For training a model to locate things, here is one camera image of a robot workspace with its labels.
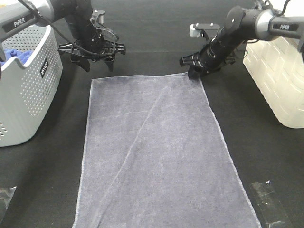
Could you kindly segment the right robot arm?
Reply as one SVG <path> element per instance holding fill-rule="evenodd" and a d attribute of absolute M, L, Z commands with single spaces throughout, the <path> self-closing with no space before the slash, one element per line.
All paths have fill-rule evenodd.
<path fill-rule="evenodd" d="M 180 58 L 180 66 L 189 66 L 188 77 L 197 78 L 219 71 L 236 61 L 235 50 L 249 40 L 272 41 L 277 37 L 299 40 L 298 52 L 304 52 L 304 18 L 286 17 L 269 1 L 256 1 L 250 9 L 233 7 L 224 26 L 214 23 L 194 23 L 190 36 L 203 37 L 206 44 L 191 55 Z"/>

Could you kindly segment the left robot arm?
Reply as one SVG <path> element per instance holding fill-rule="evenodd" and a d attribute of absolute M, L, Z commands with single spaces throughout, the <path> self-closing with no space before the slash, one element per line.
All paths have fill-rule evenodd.
<path fill-rule="evenodd" d="M 0 12 L 0 40 L 9 39 L 31 25 L 48 26 L 65 41 L 59 54 L 69 54 L 71 62 L 90 71 L 90 61 L 103 60 L 114 70 L 115 55 L 124 55 L 124 44 L 104 25 L 104 10 L 93 9 L 89 0 L 19 0 Z"/>

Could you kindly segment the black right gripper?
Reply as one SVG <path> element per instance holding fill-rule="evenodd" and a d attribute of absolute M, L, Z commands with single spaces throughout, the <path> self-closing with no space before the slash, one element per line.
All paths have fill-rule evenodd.
<path fill-rule="evenodd" d="M 200 51 L 179 59 L 180 66 L 189 66 L 188 78 L 191 80 L 197 80 L 201 75 L 211 74 L 235 62 L 233 52 L 236 49 L 236 29 L 224 26 L 208 34 L 209 40 Z"/>

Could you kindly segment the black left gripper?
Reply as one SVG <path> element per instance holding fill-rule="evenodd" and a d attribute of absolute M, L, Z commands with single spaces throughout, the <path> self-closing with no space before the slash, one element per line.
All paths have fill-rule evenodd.
<path fill-rule="evenodd" d="M 118 43 L 119 37 L 115 32 L 106 26 L 95 24 L 92 16 L 89 20 L 83 20 L 74 14 L 65 17 L 68 28 L 74 38 L 73 43 L 62 44 L 58 52 L 70 54 L 75 62 L 86 72 L 90 72 L 93 62 L 105 60 L 110 72 L 114 70 L 115 54 L 125 55 L 125 45 Z"/>

